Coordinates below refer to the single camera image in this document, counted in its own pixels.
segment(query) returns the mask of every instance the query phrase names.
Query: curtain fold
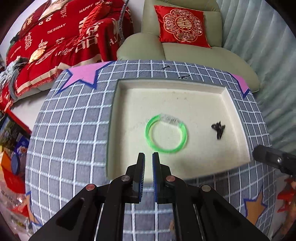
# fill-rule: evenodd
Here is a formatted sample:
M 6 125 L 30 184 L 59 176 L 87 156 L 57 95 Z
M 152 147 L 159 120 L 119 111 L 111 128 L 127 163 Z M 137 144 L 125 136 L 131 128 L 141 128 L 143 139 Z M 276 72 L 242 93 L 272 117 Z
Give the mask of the curtain fold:
M 296 38 L 265 0 L 216 0 L 223 47 L 257 73 L 254 93 L 274 148 L 296 154 Z

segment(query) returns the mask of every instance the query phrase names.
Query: gray plaid fabric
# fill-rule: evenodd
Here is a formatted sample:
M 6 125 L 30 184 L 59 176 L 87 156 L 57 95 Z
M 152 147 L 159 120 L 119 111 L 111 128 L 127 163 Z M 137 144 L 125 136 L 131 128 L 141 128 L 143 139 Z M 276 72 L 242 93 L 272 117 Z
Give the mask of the gray plaid fabric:
M 97 89 L 77 82 L 55 96 L 69 77 L 64 71 L 50 90 L 36 120 L 27 155 L 26 191 L 31 190 L 32 211 L 44 224 L 88 183 L 106 179 L 106 144 L 114 91 L 118 79 L 170 78 L 227 86 L 246 127 L 252 151 L 270 146 L 269 134 L 251 93 L 245 99 L 227 72 L 173 61 L 117 61 L 98 75 Z M 263 188 L 268 208 L 256 226 L 267 234 L 275 202 L 275 170 L 255 161 L 227 172 L 188 180 L 208 184 L 245 215 L 244 199 L 255 199 Z M 123 240 L 173 240 L 169 230 L 171 204 L 157 205 L 153 188 L 144 184 L 140 204 L 127 204 Z M 34 231 L 39 227 L 33 225 Z

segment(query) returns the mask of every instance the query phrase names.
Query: blue lid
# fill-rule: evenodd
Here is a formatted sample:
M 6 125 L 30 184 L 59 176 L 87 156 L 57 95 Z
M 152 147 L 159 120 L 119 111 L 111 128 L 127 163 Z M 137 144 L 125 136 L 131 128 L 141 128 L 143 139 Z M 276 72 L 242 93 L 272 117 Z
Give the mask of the blue lid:
M 14 175 L 19 175 L 20 173 L 20 159 L 16 153 L 11 158 L 11 171 Z

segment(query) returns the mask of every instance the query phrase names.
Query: leather armchair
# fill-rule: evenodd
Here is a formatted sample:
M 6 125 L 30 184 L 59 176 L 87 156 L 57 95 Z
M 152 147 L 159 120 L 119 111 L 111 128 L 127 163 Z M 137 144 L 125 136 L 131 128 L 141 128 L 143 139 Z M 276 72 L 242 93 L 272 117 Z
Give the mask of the leather armchair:
M 212 47 L 161 43 L 154 5 L 204 11 L 206 37 Z M 222 19 L 215 0 L 145 0 L 142 31 L 128 37 L 117 51 L 118 60 L 154 59 L 205 65 L 243 77 L 252 92 L 260 82 L 252 68 L 235 53 L 222 48 Z

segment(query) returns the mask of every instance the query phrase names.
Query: yellow round object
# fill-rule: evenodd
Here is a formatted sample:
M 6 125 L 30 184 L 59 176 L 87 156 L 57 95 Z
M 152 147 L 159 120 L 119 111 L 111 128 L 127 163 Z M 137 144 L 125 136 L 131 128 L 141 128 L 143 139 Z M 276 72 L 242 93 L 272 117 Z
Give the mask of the yellow round object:
M 37 50 L 35 50 L 35 51 L 32 53 L 31 57 L 30 57 L 29 63 L 32 63 L 32 62 L 34 62 L 34 61 L 40 59 L 41 56 L 44 54 L 44 52 L 45 52 L 44 49 L 37 49 Z

